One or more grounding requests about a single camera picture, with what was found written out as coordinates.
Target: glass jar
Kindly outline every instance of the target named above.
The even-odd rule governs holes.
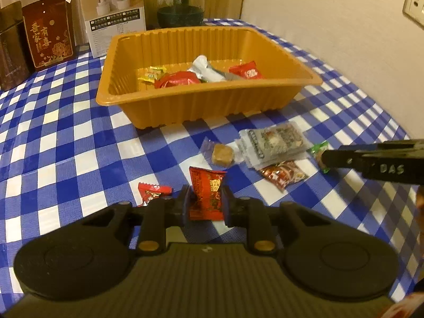
[[[205,0],[158,0],[160,27],[199,26],[203,23]]]

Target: checkered tablecloth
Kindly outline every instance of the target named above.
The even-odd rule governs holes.
[[[222,19],[208,23],[247,25]],[[23,244],[115,202],[140,204],[139,182],[175,190],[191,183],[189,166],[207,166],[198,154],[205,137],[229,144],[239,130],[290,120],[312,143],[329,140],[333,148],[408,138],[390,115],[330,65],[257,29],[313,68],[324,83],[305,87],[280,111],[137,130],[117,106],[95,102],[104,58],[94,59],[82,47],[77,59],[1,93],[0,312],[23,296],[13,272]],[[309,179],[283,193],[245,164],[228,170],[227,183],[236,196],[257,197],[269,205],[292,200],[390,242],[401,265],[391,294],[402,299],[412,290],[420,262],[413,188],[363,180],[353,170],[323,175],[310,160],[298,164]],[[245,238],[243,230],[209,221],[174,233],[188,242]]]

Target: white product box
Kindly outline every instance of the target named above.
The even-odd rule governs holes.
[[[81,0],[93,57],[106,55],[113,36],[145,31],[144,0]]]

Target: orange plastic tray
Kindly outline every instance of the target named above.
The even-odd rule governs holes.
[[[139,80],[151,65],[187,70],[199,55],[213,67],[255,60],[266,79],[155,89]],[[115,36],[109,46],[96,101],[119,105],[135,127],[156,127],[231,113],[282,108],[321,78],[281,46],[252,28],[182,27]]]

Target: wall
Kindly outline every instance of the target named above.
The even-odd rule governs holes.
[[[242,19],[309,50],[424,137],[424,30],[404,0],[244,0]]]

